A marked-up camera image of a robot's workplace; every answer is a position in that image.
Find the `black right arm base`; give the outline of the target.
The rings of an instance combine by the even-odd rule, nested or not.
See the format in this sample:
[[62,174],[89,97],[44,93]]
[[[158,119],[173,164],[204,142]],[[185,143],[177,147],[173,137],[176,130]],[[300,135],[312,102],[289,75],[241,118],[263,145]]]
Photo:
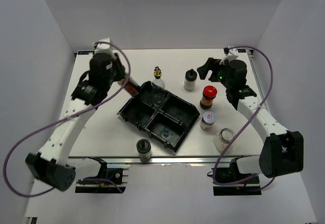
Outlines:
[[262,191],[260,189],[260,180],[255,176],[248,180],[249,174],[241,174],[235,168],[234,157],[223,157],[218,164],[215,178],[217,182],[227,185],[217,185],[212,183],[213,195],[215,197],[229,197],[229,196],[260,196]]

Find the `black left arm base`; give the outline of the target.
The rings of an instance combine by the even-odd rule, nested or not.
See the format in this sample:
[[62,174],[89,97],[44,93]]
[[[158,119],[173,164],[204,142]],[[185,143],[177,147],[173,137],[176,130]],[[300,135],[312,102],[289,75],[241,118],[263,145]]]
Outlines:
[[129,170],[124,165],[89,157],[77,159],[73,166],[77,194],[122,194],[126,189]]

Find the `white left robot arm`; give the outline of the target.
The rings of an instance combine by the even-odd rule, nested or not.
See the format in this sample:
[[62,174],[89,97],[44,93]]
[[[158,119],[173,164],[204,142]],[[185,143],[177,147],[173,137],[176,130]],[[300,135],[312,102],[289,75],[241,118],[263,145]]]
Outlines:
[[76,177],[76,168],[67,164],[71,149],[82,129],[103,102],[114,82],[127,73],[117,53],[95,53],[71,94],[66,119],[60,122],[36,154],[25,159],[35,179],[65,191]]

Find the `clear glass oil bottle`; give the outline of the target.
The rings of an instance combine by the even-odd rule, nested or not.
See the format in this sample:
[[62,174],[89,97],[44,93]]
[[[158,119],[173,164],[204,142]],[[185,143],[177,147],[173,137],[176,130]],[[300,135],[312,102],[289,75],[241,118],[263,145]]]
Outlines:
[[154,79],[151,82],[151,92],[153,103],[159,107],[165,100],[166,91],[165,91],[165,83],[161,78],[162,72],[159,67],[154,68]]

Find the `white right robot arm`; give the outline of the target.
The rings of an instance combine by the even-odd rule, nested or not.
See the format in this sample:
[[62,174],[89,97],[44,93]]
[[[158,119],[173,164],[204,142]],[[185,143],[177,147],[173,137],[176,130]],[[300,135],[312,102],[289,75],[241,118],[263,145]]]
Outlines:
[[221,61],[209,58],[197,72],[204,80],[209,71],[212,72],[209,81],[220,82],[226,88],[227,100],[250,121],[264,143],[260,155],[238,158],[231,163],[230,179],[240,183],[248,174],[264,174],[273,178],[302,171],[302,134],[289,131],[259,105],[256,93],[246,84],[246,63],[238,59]]

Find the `red-label black-cap bottle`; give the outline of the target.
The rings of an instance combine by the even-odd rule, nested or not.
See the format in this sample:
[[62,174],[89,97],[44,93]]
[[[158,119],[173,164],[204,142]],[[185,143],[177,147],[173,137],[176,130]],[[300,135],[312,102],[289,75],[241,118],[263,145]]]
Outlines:
[[124,87],[124,90],[126,92],[128,92],[131,96],[135,97],[135,96],[137,96],[140,93],[141,87],[140,86],[126,85]]

